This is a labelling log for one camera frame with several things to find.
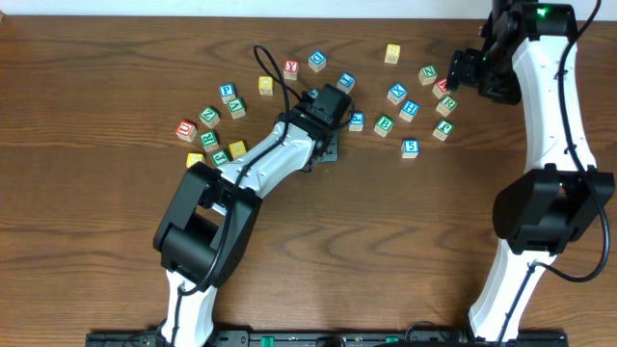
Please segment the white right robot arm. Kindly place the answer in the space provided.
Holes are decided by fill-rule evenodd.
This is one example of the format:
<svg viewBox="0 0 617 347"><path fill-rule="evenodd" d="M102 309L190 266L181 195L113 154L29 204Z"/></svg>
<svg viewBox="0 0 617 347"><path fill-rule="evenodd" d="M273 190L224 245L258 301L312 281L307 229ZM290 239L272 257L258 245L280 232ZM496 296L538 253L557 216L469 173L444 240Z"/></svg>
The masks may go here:
<svg viewBox="0 0 617 347"><path fill-rule="evenodd" d="M447 87L521 104L527 140L523 175L494 202L496 258L469 310L476 344L517 343L523 311L556 258L592 223L609 231L605 205L615 178L597 167L577 93L584 32L568 4L496 1L480 32L483 47L452 57Z"/></svg>

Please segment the blue 2 block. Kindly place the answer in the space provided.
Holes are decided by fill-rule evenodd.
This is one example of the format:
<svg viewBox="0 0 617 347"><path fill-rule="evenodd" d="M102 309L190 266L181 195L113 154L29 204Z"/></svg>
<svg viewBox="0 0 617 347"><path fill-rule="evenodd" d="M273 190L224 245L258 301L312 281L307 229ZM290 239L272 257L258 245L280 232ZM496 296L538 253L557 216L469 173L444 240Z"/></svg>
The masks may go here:
<svg viewBox="0 0 617 347"><path fill-rule="evenodd" d="M313 88L310 91L308 91L308 95L311 98L316 98L319 95L319 91L317 89Z"/></svg>

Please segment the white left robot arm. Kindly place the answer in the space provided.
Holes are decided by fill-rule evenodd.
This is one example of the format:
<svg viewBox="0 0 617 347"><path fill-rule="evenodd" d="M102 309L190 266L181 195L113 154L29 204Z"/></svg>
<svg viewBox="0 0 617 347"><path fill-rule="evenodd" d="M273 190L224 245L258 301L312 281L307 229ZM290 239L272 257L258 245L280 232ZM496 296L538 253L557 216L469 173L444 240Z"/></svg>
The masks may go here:
<svg viewBox="0 0 617 347"><path fill-rule="evenodd" d="M213 332L218 289L247 249L263 199L288 175L324 154L352 98L327 84L281 112L272 132L216 168L191 166L153 237L170 287L159 346L202 346Z"/></svg>

